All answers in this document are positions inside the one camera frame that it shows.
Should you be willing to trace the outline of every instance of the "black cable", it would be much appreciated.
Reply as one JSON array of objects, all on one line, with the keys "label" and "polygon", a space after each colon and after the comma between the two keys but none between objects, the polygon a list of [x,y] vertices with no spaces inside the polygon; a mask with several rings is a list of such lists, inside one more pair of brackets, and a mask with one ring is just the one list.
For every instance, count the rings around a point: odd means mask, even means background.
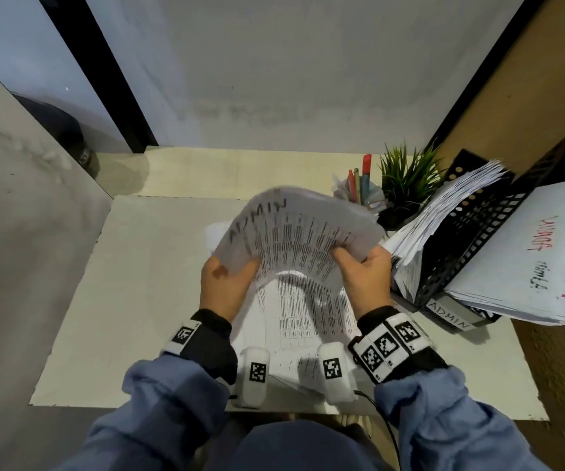
[{"label": "black cable", "polygon": [[[365,397],[371,404],[374,405],[374,408],[376,408],[376,410],[379,409],[379,407],[376,406],[376,402],[372,400],[367,394],[363,393],[361,390],[355,390],[355,395],[358,395],[360,397]],[[398,444],[396,443],[396,437],[394,436],[394,432],[392,431],[392,427],[391,425],[389,425],[389,422],[385,420],[385,423],[387,423],[387,430],[389,431],[389,436],[392,437],[392,443],[394,443],[394,449],[396,450],[396,458],[398,458],[398,466],[402,469],[400,464],[400,452],[398,451]]]}]

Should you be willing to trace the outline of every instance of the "white wall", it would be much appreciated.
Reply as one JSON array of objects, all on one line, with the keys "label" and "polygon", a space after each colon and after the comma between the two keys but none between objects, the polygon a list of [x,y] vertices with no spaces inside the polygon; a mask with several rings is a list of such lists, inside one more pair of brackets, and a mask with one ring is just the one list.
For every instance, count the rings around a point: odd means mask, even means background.
[{"label": "white wall", "polygon": [[0,82],[74,116],[93,150],[131,152],[38,0],[0,0]]},{"label": "white wall", "polygon": [[523,0],[87,0],[161,145],[428,142]]},{"label": "white wall", "polygon": [[0,84],[0,452],[31,429],[27,403],[110,206]]}]

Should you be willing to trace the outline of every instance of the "black mesh file organizer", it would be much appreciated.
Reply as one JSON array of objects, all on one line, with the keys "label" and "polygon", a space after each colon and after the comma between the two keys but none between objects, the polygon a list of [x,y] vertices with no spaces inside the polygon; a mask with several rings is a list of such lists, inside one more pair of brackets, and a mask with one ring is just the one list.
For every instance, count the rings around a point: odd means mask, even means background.
[{"label": "black mesh file organizer", "polygon": [[[453,180],[486,162],[483,158],[462,150],[447,170],[446,180]],[[500,180],[462,201],[424,245],[420,285],[412,306],[423,310],[446,328],[456,330],[425,306],[435,294],[444,289],[533,190],[540,185],[565,181],[565,138],[512,183],[513,177],[514,174],[507,171]],[[500,317],[481,309],[467,309],[481,316],[484,323],[494,322]]]}]

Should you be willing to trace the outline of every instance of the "wall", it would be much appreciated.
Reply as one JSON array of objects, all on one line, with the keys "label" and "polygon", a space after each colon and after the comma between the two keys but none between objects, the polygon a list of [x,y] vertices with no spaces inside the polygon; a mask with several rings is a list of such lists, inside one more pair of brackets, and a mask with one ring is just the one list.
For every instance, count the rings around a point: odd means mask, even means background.
[{"label": "wall", "polygon": [[[565,0],[547,0],[440,150],[501,158],[521,173],[565,136]],[[514,322],[550,423],[519,423],[545,463],[565,471],[565,326]]]},{"label": "wall", "polygon": [[27,404],[110,206],[0,84],[0,469],[36,469],[73,433]]},{"label": "wall", "polygon": [[93,150],[131,151],[38,0],[0,0],[0,82],[74,116]]},{"label": "wall", "polygon": [[160,145],[425,145],[522,0],[87,0]]}]

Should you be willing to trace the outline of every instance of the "light blue sweatshirt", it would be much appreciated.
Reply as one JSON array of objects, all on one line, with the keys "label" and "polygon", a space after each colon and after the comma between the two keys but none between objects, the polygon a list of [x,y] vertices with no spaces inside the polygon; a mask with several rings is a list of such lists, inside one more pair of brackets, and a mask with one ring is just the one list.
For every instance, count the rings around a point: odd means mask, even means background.
[{"label": "light blue sweatshirt", "polygon": [[[199,364],[164,355],[126,373],[130,401],[99,418],[82,449],[58,471],[185,470],[224,425],[227,388]],[[545,471],[514,423],[468,396],[455,368],[378,385],[383,418],[399,406],[402,471]],[[229,471],[376,471],[364,447],[328,427],[287,421],[254,428],[227,461]]]}]

